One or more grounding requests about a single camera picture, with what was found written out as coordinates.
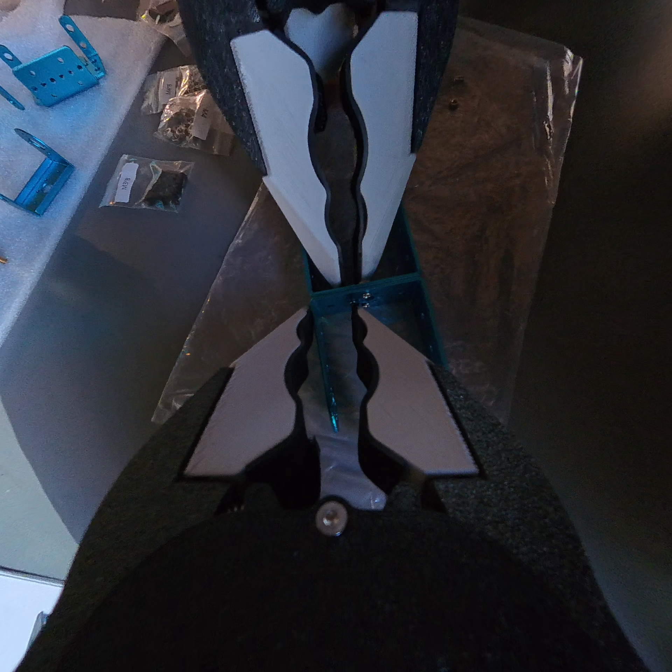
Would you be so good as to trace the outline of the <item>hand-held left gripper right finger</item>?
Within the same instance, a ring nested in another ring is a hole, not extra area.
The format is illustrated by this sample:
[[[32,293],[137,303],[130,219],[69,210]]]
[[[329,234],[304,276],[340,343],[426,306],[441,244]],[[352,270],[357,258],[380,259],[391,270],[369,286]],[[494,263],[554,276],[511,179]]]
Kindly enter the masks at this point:
[[[356,309],[359,463],[371,479],[479,472],[430,361],[363,308]]]

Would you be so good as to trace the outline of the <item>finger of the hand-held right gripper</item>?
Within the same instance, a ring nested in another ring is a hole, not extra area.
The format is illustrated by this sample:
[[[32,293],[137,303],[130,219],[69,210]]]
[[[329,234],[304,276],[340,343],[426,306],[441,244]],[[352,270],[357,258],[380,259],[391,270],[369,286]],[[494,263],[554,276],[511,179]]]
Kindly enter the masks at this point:
[[[352,46],[345,83],[364,152],[356,177],[364,205],[361,274],[380,262],[416,154],[412,151],[417,12],[382,12]]]
[[[327,190],[308,144],[315,103],[309,63],[266,29],[234,38],[231,49],[264,159],[264,184],[323,277],[338,284]]]

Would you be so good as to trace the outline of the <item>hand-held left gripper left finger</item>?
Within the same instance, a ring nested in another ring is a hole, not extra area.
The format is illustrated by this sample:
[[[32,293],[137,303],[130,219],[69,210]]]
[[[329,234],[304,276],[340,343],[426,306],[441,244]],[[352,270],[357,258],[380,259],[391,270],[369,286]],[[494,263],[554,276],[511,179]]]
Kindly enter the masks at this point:
[[[185,476],[233,479],[269,468],[281,479],[320,479],[299,395],[313,332],[310,308],[301,308],[234,361]]]

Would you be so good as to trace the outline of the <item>blue H-shaped metal bracket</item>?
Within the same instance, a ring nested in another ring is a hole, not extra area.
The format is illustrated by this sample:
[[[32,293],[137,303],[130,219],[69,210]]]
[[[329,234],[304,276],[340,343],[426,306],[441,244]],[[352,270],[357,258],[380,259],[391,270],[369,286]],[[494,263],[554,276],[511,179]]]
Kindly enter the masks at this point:
[[[335,355],[327,346],[327,318],[351,316],[352,307],[371,308],[376,318],[409,342],[435,365],[448,366],[427,284],[406,210],[401,204],[392,224],[373,279],[356,285],[327,288],[312,259],[304,256],[310,309],[313,312],[324,396],[331,427],[340,429],[339,407],[333,386]]]

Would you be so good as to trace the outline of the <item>clear plastic bag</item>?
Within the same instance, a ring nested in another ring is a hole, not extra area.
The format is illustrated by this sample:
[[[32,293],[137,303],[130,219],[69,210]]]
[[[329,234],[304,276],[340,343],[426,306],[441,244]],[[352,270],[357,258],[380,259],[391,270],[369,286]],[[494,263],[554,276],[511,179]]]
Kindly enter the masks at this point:
[[[461,17],[402,200],[448,368],[504,424],[582,64],[560,44]],[[261,184],[153,422],[307,301],[302,249]]]

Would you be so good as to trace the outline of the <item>group of small zip bags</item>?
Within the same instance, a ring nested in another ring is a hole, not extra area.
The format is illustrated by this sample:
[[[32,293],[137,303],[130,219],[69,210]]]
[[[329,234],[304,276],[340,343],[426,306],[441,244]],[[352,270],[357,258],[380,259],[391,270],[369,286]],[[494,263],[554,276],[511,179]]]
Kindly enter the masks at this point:
[[[139,21],[169,38],[191,58],[176,1],[147,1]],[[176,148],[228,156],[234,134],[214,103],[195,64],[182,64],[147,77],[140,112],[158,120],[154,137]],[[194,164],[122,155],[101,207],[177,212]]]

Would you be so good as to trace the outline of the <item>white foam sheet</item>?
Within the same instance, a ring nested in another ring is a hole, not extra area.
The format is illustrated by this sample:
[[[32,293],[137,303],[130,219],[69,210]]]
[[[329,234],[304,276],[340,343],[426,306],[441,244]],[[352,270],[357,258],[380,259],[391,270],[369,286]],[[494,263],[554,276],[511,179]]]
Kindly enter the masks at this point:
[[[39,166],[42,156],[15,132],[21,128],[62,155],[75,167],[55,201],[42,216],[1,203],[1,340],[4,341],[99,164],[137,96],[164,37],[146,23],[106,16],[78,15],[76,24],[99,52],[106,76],[98,86],[53,107],[36,105],[30,92],[1,64],[1,86],[18,98],[20,111],[1,101],[1,193],[15,197]]]

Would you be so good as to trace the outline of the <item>white instruction booklet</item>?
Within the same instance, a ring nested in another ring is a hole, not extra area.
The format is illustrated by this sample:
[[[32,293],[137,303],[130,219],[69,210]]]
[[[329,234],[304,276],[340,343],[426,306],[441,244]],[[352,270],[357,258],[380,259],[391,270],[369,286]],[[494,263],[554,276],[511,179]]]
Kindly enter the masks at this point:
[[[48,576],[1,569],[1,670],[14,671],[35,635],[39,618],[49,615],[64,582]]]

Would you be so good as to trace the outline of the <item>blue perforated U bracket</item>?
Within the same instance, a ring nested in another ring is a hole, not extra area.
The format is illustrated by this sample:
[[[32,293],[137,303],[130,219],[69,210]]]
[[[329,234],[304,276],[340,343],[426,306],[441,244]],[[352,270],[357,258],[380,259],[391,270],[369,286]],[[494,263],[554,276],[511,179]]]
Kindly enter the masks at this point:
[[[51,107],[98,85],[106,75],[97,51],[69,15],[59,17],[59,23],[77,44],[82,56],[71,47],[61,46],[51,52],[22,63],[11,50],[1,45],[1,60],[14,77],[27,88],[36,103]]]

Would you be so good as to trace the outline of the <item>blue long U bracket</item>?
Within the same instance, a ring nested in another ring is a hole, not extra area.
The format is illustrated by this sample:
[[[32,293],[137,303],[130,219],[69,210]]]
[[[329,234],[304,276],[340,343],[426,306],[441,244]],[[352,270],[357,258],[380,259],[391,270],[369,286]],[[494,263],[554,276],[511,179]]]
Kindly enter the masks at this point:
[[[74,166],[40,139],[20,128],[14,132],[44,155],[44,161],[15,199],[1,194],[1,201],[23,211],[43,215],[74,171]]]

